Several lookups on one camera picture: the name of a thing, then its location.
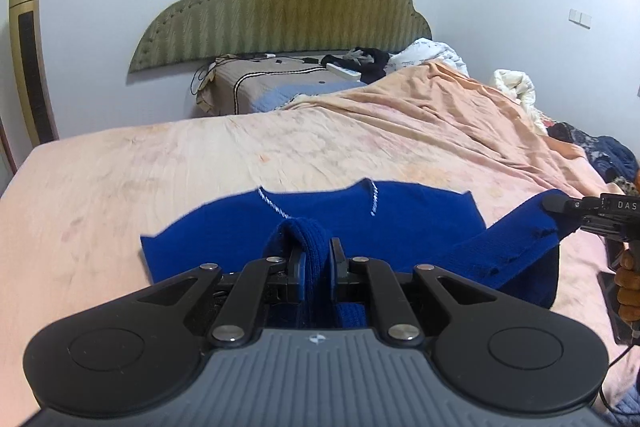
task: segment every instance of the beige mattress cover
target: beige mattress cover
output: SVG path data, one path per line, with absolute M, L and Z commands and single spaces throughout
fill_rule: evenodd
M 0 200 L 0 425 L 37 405 L 22 354 L 40 328 L 148 284 L 140 234 L 156 234 L 206 201 L 263 185 L 332 190 L 363 177 L 471 190 L 487 225 L 530 196 L 606 186 L 575 146 L 537 136 L 497 90 L 440 63 L 362 89 L 301 97 L 287 110 L 121 128 L 37 147 Z M 596 273 L 599 238 L 561 247 L 556 312 L 614 343 Z M 640 363 L 610 372 L 615 401 Z

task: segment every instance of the light switch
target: light switch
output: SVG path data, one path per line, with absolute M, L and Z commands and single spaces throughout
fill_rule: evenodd
M 591 28 L 591 15 L 587 15 L 586 13 L 581 13 L 580 26 L 584 26 L 587 29 Z

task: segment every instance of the finger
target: finger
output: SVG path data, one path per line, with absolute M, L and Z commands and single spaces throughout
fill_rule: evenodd
M 620 318 L 626 323 L 640 321 L 640 308 L 637 308 L 635 306 L 620 305 L 618 315 L 620 315 Z
M 623 251 L 622 258 L 620 258 L 620 264 L 627 270 L 634 269 L 634 258 L 628 250 Z
M 626 304 L 627 306 L 640 307 L 640 292 L 620 288 L 620 290 L 618 290 L 618 302 L 620 304 Z
M 618 286 L 622 286 L 628 290 L 640 290 L 640 275 L 631 270 L 618 268 L 613 280 Z

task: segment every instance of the silver bolt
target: silver bolt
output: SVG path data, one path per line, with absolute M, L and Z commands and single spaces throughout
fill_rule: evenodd
M 214 339 L 222 342 L 235 342 L 244 337 L 244 330 L 240 326 L 218 326 L 212 335 Z
M 420 335 L 420 330 L 411 324 L 396 324 L 389 328 L 388 333 L 398 341 L 412 341 Z

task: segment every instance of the headboard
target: headboard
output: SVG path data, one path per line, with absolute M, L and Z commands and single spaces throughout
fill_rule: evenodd
M 180 0 L 153 20 L 129 71 L 225 54 L 400 51 L 431 37 L 412 0 Z

